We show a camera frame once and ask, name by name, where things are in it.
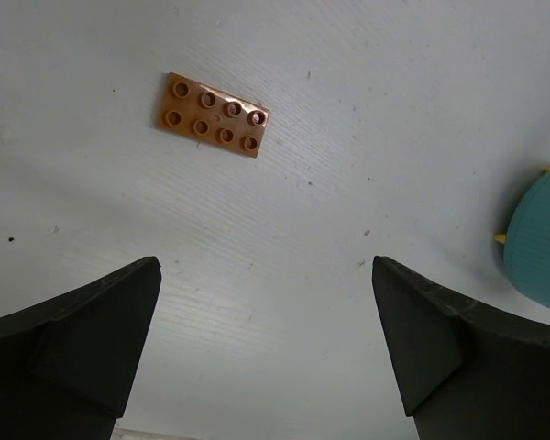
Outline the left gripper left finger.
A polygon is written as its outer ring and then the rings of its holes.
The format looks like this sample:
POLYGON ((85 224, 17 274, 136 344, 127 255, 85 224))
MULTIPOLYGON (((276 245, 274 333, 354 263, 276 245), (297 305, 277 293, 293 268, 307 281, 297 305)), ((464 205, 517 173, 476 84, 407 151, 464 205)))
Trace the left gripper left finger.
POLYGON ((155 257, 0 317, 0 439, 108 439, 160 293, 155 257))

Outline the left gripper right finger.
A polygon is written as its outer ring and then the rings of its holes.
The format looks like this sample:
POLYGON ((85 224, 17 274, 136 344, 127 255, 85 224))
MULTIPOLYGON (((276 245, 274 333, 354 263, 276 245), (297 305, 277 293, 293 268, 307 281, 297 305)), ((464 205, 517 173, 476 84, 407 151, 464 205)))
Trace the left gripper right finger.
POLYGON ((372 288, 406 416, 422 439, 550 439, 550 324, 376 256, 372 288))

